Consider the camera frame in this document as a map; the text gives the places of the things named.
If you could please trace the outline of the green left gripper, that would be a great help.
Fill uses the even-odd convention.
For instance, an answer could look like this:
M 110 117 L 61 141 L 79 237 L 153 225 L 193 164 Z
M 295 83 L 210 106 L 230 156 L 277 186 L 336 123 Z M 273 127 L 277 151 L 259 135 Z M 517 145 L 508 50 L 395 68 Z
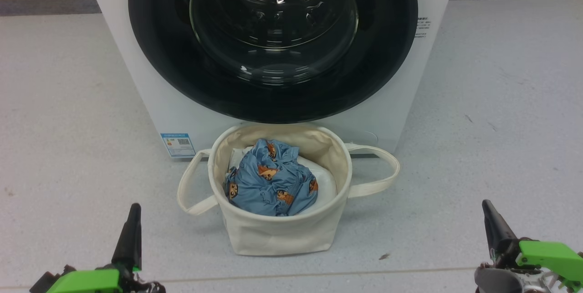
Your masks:
M 141 206 L 133 203 L 110 264 L 93 270 L 66 265 L 48 293 L 130 293 L 137 289 L 130 272 L 142 270 Z

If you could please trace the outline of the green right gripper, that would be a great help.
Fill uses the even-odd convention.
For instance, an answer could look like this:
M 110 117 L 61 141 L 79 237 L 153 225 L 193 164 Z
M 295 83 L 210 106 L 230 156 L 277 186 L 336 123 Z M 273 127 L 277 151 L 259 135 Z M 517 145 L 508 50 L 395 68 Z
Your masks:
M 556 274 L 559 287 L 578 293 L 583 282 L 583 258 L 560 242 L 519 241 L 490 200 L 483 200 L 490 259 L 496 268 L 533 267 Z

